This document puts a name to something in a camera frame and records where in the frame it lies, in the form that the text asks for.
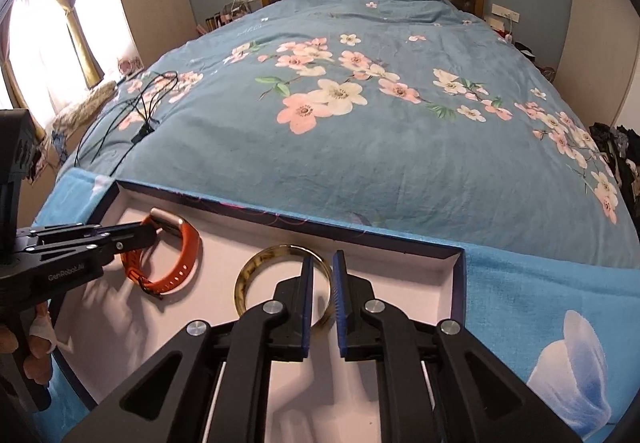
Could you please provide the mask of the person's left hand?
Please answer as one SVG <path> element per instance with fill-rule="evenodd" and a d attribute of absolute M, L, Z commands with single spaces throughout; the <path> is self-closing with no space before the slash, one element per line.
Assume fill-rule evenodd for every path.
<path fill-rule="evenodd" d="M 38 385 L 49 385 L 52 378 L 51 353 L 56 346 L 55 332 L 47 302 L 38 304 L 35 311 L 27 336 L 29 355 L 25 357 L 23 368 L 28 379 Z"/>

